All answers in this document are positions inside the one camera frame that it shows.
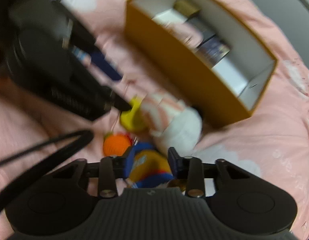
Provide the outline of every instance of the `pink fabric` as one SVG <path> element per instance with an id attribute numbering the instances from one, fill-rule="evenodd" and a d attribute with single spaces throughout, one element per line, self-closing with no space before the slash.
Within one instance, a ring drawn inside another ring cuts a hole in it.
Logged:
<path id="1" fill-rule="evenodd" d="M 279 64 L 253 117 L 220 131 L 205 129 L 197 152 L 192 154 L 204 161 L 224 157 L 289 192 L 298 203 L 292 231 L 298 238 L 307 239 L 309 70 L 279 28 L 250 0 L 220 1 L 259 34 L 278 57 Z M 125 80 L 112 83 L 97 68 L 89 65 L 92 74 L 113 86 L 127 100 L 134 95 L 144 97 L 159 88 L 181 98 L 155 66 L 124 40 L 125 0 L 94 0 L 93 3 L 95 7 L 90 12 L 79 3 L 81 7 L 77 13 L 98 36 L 97 44 L 106 53 L 106 58 L 125 74 Z M 103 156 L 103 136 L 116 119 L 117 111 L 113 109 L 95 122 L 88 122 L 19 89 L 9 80 L 0 80 L 0 158 L 57 134 L 91 128 L 96 134 L 94 141 L 71 160 L 80 157 L 90 162 L 99 161 Z M 117 131 L 123 131 L 119 124 L 114 125 L 114 132 Z M 55 147 L 0 168 L 0 189 Z M 2 214 L 0 239 L 5 239 L 11 232 Z"/>

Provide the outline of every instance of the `black device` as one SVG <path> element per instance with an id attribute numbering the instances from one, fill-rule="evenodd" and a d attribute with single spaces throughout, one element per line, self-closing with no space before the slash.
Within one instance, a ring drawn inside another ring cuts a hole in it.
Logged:
<path id="1" fill-rule="evenodd" d="M 73 136 L 80 137 L 0 193 L 0 211 L 5 207 L 15 230 L 9 240 L 296 239 L 289 233 L 297 213 L 294 199 L 223 159 L 202 163 L 181 158 L 170 148 L 174 177 L 187 180 L 185 195 L 179 188 L 129 188 L 118 196 L 115 179 L 128 177 L 131 148 L 122 157 L 105 157 L 99 163 L 77 159 L 41 177 L 93 138 L 90 131 L 79 131 L 61 139 Z M 87 193 L 89 178 L 98 178 L 97 197 Z M 214 179 L 216 193 L 211 197 L 205 196 L 204 178 Z"/>
<path id="2" fill-rule="evenodd" d="M 71 52 L 74 46 L 82 49 L 112 80 L 120 80 L 95 42 L 58 1 L 0 0 L 0 74 L 8 73 L 22 88 L 91 121 L 111 107 L 131 109 L 109 86 L 100 85 Z"/>

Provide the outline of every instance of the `orange box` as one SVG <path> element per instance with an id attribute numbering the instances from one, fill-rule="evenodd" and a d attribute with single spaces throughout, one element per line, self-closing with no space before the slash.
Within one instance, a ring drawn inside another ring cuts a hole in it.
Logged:
<path id="1" fill-rule="evenodd" d="M 164 25 L 182 22 L 176 0 L 127 0 L 125 34 L 215 128 L 250 117 L 277 59 L 244 22 L 217 0 L 189 0 L 199 16 L 231 47 L 215 66 L 175 38 Z"/>

